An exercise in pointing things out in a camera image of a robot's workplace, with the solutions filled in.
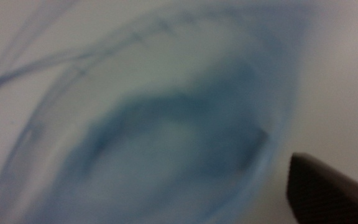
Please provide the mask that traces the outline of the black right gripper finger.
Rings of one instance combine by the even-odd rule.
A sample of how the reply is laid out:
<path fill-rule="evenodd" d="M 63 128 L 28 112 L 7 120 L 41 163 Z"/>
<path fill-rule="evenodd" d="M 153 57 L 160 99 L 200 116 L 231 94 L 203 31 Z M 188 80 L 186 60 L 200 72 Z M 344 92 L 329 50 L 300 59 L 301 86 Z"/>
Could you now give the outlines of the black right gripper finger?
<path fill-rule="evenodd" d="M 298 223 L 358 224 L 358 182 L 309 154 L 291 156 L 287 200 Z"/>

